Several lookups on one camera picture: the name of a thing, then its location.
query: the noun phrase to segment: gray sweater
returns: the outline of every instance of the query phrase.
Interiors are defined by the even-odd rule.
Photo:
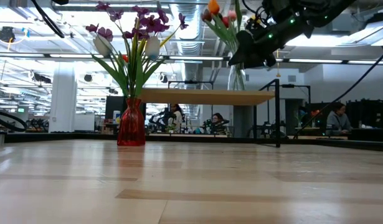
[[[352,131],[351,123],[346,114],[338,116],[335,112],[331,111],[327,118],[327,126],[332,125],[336,128],[333,131],[327,131],[327,135],[340,135],[342,130]]]

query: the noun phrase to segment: wooden floor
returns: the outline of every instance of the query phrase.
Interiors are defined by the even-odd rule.
[[[0,224],[383,224],[383,152],[52,141],[0,148]]]

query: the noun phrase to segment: red vase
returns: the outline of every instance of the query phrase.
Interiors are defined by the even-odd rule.
[[[146,135],[144,133],[144,117],[140,111],[141,100],[136,98],[126,99],[128,108],[121,118],[118,133],[118,146],[144,146]]]

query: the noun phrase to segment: glass vase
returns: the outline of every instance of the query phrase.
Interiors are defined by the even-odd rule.
[[[227,90],[246,90],[246,76],[243,64],[232,65],[230,68]]]
[[[144,146],[146,135],[144,133],[144,117],[140,111],[141,100],[137,98],[126,99],[128,108],[123,113],[118,133],[118,146]]]

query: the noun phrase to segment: wooden table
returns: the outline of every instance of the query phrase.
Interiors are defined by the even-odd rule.
[[[259,105],[274,98],[271,91],[143,89],[144,103],[182,103],[191,105]]]

